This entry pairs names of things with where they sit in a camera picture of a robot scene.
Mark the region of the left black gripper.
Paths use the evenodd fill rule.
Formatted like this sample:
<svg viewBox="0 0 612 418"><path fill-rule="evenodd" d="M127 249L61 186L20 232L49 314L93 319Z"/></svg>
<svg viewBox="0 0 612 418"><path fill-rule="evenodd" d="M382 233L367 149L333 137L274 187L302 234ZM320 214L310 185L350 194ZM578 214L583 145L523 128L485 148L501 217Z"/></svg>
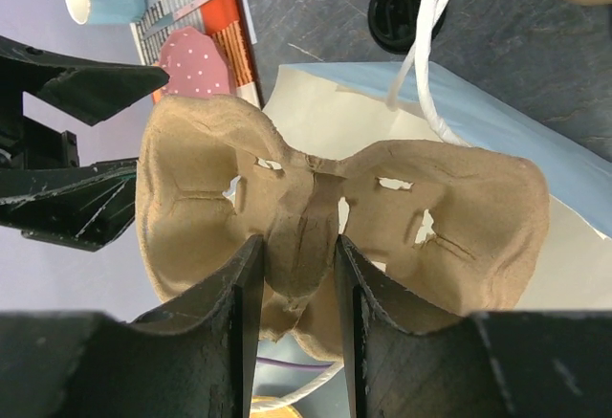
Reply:
<svg viewBox="0 0 612 418"><path fill-rule="evenodd" d="M165 86L160 67L60 55L1 38L1 225L95 252L135 220L135 159L79 167L77 136L24 115L28 93L90 126Z"/></svg>

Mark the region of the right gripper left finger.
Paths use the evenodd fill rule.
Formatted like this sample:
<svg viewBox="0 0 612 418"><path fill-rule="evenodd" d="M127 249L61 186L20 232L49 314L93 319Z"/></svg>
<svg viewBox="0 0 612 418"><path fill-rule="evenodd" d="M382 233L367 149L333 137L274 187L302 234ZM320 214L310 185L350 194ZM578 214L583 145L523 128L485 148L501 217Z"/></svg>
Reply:
<svg viewBox="0 0 612 418"><path fill-rule="evenodd" d="M5 417L246 417L264 242L130 323L100 312L1 317Z"/></svg>

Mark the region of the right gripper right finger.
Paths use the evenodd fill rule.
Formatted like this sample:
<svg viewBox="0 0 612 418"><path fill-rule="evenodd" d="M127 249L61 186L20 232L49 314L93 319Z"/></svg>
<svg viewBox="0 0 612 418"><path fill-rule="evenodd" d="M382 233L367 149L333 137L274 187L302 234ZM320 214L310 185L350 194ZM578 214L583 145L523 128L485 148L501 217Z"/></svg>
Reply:
<svg viewBox="0 0 612 418"><path fill-rule="evenodd" d="M457 318L376 268L345 236L335 284L355 417L607 417L606 311Z"/></svg>

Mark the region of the brown cardboard cup carrier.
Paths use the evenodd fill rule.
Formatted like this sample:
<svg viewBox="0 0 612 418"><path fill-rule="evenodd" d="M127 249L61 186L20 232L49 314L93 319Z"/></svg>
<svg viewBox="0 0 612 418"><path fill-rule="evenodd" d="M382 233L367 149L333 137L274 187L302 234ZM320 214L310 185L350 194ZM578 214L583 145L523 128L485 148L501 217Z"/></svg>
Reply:
<svg viewBox="0 0 612 418"><path fill-rule="evenodd" d="M341 358L333 275L346 235L411 292L426 333L518 303L549 230L546 180L531 161L426 140L372 143L336 161L290 147L232 96L158 102L137 164L136 223L157 296L168 301L265 241L259 335L293 335Z"/></svg>

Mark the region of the light blue paper bag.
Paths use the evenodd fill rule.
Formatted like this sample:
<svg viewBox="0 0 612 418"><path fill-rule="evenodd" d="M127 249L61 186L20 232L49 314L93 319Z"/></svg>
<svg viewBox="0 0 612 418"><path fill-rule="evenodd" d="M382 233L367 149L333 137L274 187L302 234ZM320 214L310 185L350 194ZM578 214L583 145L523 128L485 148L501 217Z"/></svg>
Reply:
<svg viewBox="0 0 612 418"><path fill-rule="evenodd" d="M296 85L306 105L331 88L383 100L401 57L367 30L369 0L246 0L263 97L289 143L343 158L385 137L282 112ZM611 306L611 38L608 9L562 0L450 0L432 44L430 88L458 134L539 165L554 193L550 239L520 301L525 310Z"/></svg>

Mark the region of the black coffee cup lid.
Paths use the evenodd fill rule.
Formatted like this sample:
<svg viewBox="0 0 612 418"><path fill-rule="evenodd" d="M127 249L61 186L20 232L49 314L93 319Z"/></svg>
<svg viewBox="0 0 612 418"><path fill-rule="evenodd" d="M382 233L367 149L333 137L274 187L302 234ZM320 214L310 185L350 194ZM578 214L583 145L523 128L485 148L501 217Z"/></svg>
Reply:
<svg viewBox="0 0 612 418"><path fill-rule="evenodd" d="M421 0L370 0L369 32L376 44L393 55L406 55L416 36Z"/></svg>

